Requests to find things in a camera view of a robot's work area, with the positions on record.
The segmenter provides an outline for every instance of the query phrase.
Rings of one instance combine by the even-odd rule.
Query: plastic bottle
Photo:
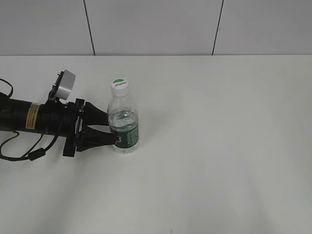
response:
[[[137,108],[129,94],[127,80],[113,80],[111,87],[113,96],[107,109],[108,123],[111,133],[119,137],[114,149],[129,154],[139,144]]]

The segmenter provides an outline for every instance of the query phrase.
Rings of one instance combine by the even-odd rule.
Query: white table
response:
[[[103,110],[127,78],[141,145],[68,158],[59,139],[34,162],[0,161],[2,234],[312,233],[312,56],[0,57],[15,99],[45,102],[63,69],[69,101]]]

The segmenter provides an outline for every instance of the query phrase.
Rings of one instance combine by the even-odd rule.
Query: yellow label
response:
[[[28,110],[27,119],[26,119],[26,128],[27,129],[32,129],[32,130],[35,129],[39,107],[40,107],[40,104],[31,103],[29,110]]]

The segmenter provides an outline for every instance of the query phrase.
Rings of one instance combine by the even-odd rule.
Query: green label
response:
[[[113,82],[113,84],[115,84],[115,83],[117,83],[117,82],[122,82],[122,81],[124,81],[124,79],[115,79],[114,82]]]
[[[138,125],[127,132],[118,132],[111,128],[111,133],[119,138],[115,143],[118,148],[130,148],[138,142]]]

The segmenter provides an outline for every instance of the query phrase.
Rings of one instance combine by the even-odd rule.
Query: white wall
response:
[[[211,55],[222,0],[85,0],[97,55]],[[224,0],[215,55],[312,54],[311,0]],[[2,0],[0,55],[92,55],[83,0]]]
[[[211,54],[221,0],[88,0],[97,55]]]
[[[225,0],[215,54],[312,54],[311,10],[311,0]]]
[[[92,55],[82,0],[1,0],[0,55]]]

